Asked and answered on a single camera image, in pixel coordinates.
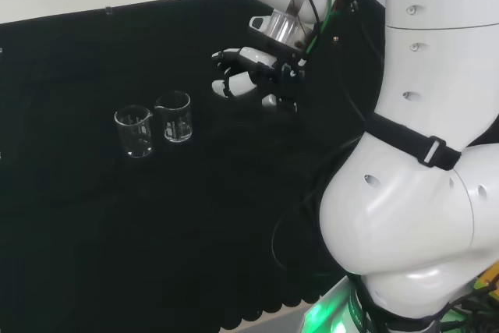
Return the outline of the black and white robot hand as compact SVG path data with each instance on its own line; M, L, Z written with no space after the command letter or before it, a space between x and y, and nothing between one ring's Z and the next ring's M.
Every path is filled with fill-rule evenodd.
M299 86L305 82L306 60L292 55L278 58L250 47L227 48L211 56L223 77L211 84L212 91L229 100L261 96L268 109L295 114Z

